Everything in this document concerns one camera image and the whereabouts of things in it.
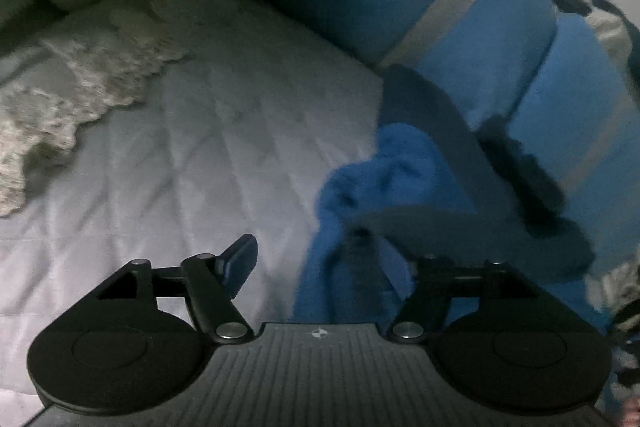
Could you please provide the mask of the green knitted blanket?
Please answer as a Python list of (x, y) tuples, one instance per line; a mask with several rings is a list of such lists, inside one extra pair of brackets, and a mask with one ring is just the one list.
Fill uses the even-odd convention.
[(30, 23), (1, 57), (1, 213), (26, 202), (32, 165), (70, 155), (77, 129), (142, 100), (186, 55), (150, 0), (1, 0), (1, 27)]

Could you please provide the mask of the pink navy folded garment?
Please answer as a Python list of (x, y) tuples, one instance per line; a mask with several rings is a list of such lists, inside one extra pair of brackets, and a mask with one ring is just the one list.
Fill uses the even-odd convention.
[(639, 94), (639, 27), (608, 0), (591, 0), (587, 23), (632, 91)]

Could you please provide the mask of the grey white patterned cloth pile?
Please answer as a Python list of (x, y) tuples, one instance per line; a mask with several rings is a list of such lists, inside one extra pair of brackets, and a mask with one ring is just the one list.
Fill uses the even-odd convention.
[(639, 251), (602, 277), (586, 277), (587, 300), (604, 320), (613, 345), (612, 375), (598, 407), (617, 415), (639, 395)]

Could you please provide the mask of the grey quilted bedspread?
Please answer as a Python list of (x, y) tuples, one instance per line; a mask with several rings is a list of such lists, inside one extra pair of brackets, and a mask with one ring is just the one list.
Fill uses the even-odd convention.
[(336, 168), (367, 159), (382, 82), (332, 44), (248, 0), (111, 0), (24, 44), (1, 43), (1, 79), (70, 92), (62, 54), (170, 43), (140, 102), (76, 134), (28, 179), (1, 222), (1, 421), (40, 411), (26, 371), (39, 332), (127, 261), (171, 267), (245, 233), (258, 265), (235, 303), (250, 324), (287, 319)]

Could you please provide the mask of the right blue striped pillow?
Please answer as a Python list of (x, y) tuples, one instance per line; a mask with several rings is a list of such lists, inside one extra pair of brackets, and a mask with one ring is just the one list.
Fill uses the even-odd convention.
[(639, 109), (578, 15), (563, 15), (546, 60), (508, 126), (564, 196), (563, 213), (596, 254), (594, 275), (639, 245)]

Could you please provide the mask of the blue fleece jacket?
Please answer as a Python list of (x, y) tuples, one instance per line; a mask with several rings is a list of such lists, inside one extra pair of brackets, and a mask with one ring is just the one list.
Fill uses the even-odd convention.
[(334, 171), (296, 291), (297, 323), (388, 329), (414, 289), (412, 266), (506, 262), (599, 331), (587, 298), (596, 255), (536, 158), (492, 117), (468, 127), (442, 89), (392, 66), (383, 75), (376, 150)]

